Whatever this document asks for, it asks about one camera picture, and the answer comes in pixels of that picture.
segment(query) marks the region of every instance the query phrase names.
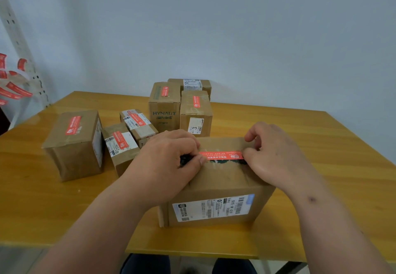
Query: cardboard box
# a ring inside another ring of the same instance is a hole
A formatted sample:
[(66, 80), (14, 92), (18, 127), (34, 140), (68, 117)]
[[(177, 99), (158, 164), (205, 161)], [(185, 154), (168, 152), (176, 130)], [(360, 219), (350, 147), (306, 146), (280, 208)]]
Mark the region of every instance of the cardboard box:
[(206, 91), (210, 100), (210, 94), (212, 93), (212, 86), (209, 80), (168, 79), (168, 82), (175, 82), (180, 85), (180, 95), (182, 91)]
[(275, 190), (243, 160), (241, 151), (254, 142), (203, 137), (200, 143), (208, 161), (178, 195), (159, 206), (160, 227), (254, 221)]
[(210, 136), (213, 112), (206, 91), (182, 91), (180, 129), (196, 137)]
[(150, 121), (161, 133), (179, 129), (180, 86), (172, 82), (156, 82), (148, 100)]
[(139, 147), (124, 123), (103, 128), (103, 138), (110, 153), (118, 177), (139, 154)]
[(102, 172), (102, 125), (97, 110), (62, 113), (42, 148), (59, 170), (61, 181)]
[(121, 111), (120, 120), (131, 132), (140, 149), (151, 136), (158, 134), (158, 130), (139, 109)]

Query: hand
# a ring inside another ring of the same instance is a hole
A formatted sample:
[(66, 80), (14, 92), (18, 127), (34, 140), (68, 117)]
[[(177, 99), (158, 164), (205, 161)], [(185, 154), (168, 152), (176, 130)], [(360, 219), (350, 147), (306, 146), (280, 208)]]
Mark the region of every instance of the hand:
[[(119, 181), (132, 187), (133, 200), (146, 210), (176, 196), (198, 173), (206, 158), (199, 154), (200, 143), (184, 130), (165, 131), (153, 136), (131, 162)], [(193, 155), (180, 167), (180, 156)]]
[(255, 149), (245, 149), (243, 156), (265, 182), (280, 188), (288, 196), (312, 183), (323, 183), (299, 146), (278, 126), (255, 123), (245, 135), (245, 141), (253, 140)]

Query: wooden table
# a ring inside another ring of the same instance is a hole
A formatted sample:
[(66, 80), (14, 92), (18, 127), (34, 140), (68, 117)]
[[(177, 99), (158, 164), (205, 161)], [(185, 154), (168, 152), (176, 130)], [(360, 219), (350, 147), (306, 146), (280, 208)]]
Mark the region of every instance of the wooden table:
[[(97, 109), (103, 126), (119, 111), (148, 111), (148, 98), (74, 92), (0, 136), (0, 243), (50, 246), (94, 198), (116, 180), (108, 152), (103, 174), (60, 183), (41, 144), (57, 115)], [(349, 207), (361, 230), (387, 261), (396, 261), (396, 167), (323, 111), (212, 103), (211, 136), (243, 136), (256, 121), (275, 123), (299, 144), (334, 193)], [(289, 199), (274, 192), (261, 212), (260, 257), (305, 261), (299, 222)], [(149, 210), (128, 252), (257, 258), (250, 224), (160, 228)]]

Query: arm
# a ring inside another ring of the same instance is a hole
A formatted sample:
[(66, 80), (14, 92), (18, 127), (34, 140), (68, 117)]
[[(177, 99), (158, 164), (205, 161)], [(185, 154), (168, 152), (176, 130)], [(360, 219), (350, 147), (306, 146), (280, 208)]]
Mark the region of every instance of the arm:
[[(114, 273), (144, 213), (169, 201), (200, 170), (199, 142), (182, 130), (163, 132), (142, 148), (53, 246), (35, 273)], [(195, 157), (180, 168), (180, 156)]]
[(359, 230), (346, 207), (327, 188), (300, 148), (278, 126), (256, 123), (245, 135), (249, 166), (291, 199), (311, 273), (393, 273)]

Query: red sticker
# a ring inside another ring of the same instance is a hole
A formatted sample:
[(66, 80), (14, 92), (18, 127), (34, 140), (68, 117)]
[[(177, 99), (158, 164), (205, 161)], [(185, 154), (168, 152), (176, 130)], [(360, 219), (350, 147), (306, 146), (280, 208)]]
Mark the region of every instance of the red sticker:
[(18, 60), (18, 69), (21, 71), (25, 71), (25, 63), (26, 62), (27, 62), (26, 59), (23, 59), (23, 58), (19, 59)]
[(126, 147), (129, 147), (128, 143), (126, 142), (124, 136), (120, 131), (113, 132), (113, 136), (120, 149), (125, 149)]
[(18, 94), (14, 94), (13, 92), (6, 91), (2, 87), (0, 87), (0, 95), (14, 100), (19, 100), (20, 98), (22, 98), (22, 96)]
[(0, 53), (0, 69), (6, 68), (6, 57), (7, 55)]
[(139, 126), (144, 126), (146, 123), (142, 120), (142, 118), (137, 114), (137, 113), (131, 113), (131, 111), (128, 110), (129, 116), (135, 120), (136, 124)]
[(194, 99), (194, 107), (199, 108), (201, 107), (201, 103), (199, 102), (199, 96), (193, 96)]
[(65, 135), (74, 135), (77, 133), (78, 126), (80, 125), (81, 116), (75, 116), (70, 119), (69, 126), (67, 126)]
[(205, 156), (208, 160), (243, 159), (242, 152), (240, 151), (199, 152), (199, 154)]
[(20, 88), (19, 86), (16, 86), (14, 83), (12, 82), (8, 82), (6, 85), (9, 89), (11, 89), (12, 91), (15, 91), (17, 94), (20, 94), (21, 96), (25, 96), (25, 97), (31, 97), (33, 94), (31, 92), (28, 92), (22, 88)]
[(169, 90), (169, 87), (168, 86), (164, 86), (162, 88), (162, 91), (161, 91), (161, 96), (167, 97), (168, 96), (168, 90)]

